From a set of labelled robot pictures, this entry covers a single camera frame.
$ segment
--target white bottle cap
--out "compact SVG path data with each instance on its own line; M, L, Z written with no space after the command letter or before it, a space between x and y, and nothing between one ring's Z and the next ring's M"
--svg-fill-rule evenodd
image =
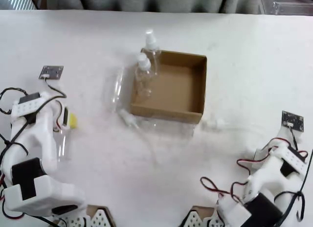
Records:
M151 63L146 54L141 53L137 56L138 66L141 70L149 71L151 68Z
M146 49L154 50L157 48L157 39L153 33L153 30L146 31Z

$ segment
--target gray curtain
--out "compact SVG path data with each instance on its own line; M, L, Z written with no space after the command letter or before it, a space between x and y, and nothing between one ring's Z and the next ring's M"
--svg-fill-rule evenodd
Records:
M257 14L260 0L47 0L48 9Z

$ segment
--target robotic arm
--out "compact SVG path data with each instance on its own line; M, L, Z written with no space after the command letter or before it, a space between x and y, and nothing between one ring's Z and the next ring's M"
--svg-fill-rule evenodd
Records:
M254 163L257 171L245 182L242 199L237 202L230 195L219 199L208 226L293 227L296 217L301 221L303 214L299 218L297 210L308 172L305 158L297 150L302 132L303 118L283 112L278 136L255 153L256 161L266 159Z
M86 207L82 190L51 177L58 163L53 128L69 130L70 116L60 101L50 99L49 93L37 92L20 98L12 107L11 139L26 121L33 119L15 140L24 145L29 154L21 146L12 144L1 164L8 185L4 190L6 206L12 211L48 217L68 215Z

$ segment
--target white tabletop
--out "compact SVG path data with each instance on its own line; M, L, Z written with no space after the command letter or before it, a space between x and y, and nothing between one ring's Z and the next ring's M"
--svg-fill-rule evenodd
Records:
M147 28L154 29L164 50L207 56L205 117L257 125L261 135L208 133L199 125L188 143L154 140L159 165L153 167L147 145L108 111L105 97L108 79L134 62ZM88 203L108 206L118 227L175 227L192 205L214 205L217 195L201 186L201 176L222 189L246 178L236 159L247 147L261 147L276 136L282 110L305 117L299 147L311 150L312 30L313 17L1 11L0 87L42 91L42 67L65 66L60 85L79 127L60 179L84 189ZM18 96L9 93L0 105L8 109ZM0 132L9 137L9 118L1 114L0 120ZM313 171L304 188L305 219L298 226L313 221L312 184ZM7 220L0 216L2 222Z

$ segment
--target open cardboard box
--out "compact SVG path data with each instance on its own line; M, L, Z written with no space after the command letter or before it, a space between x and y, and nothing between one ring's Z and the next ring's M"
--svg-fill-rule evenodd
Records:
M149 98L138 96L134 80L131 113L197 124L204 110L205 83L205 56L162 51L159 75L149 83Z

